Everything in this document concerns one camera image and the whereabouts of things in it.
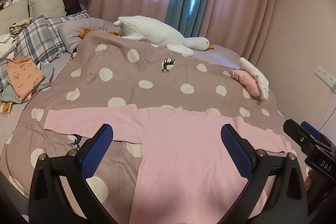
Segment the right hand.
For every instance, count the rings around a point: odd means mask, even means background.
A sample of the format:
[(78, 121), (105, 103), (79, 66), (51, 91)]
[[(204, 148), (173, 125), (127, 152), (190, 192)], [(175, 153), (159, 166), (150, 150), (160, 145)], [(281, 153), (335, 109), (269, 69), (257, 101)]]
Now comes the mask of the right hand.
[(307, 173), (307, 178), (305, 179), (305, 182), (304, 182), (306, 191), (308, 191), (311, 187), (313, 173), (314, 173), (314, 170), (312, 169), (310, 169)]

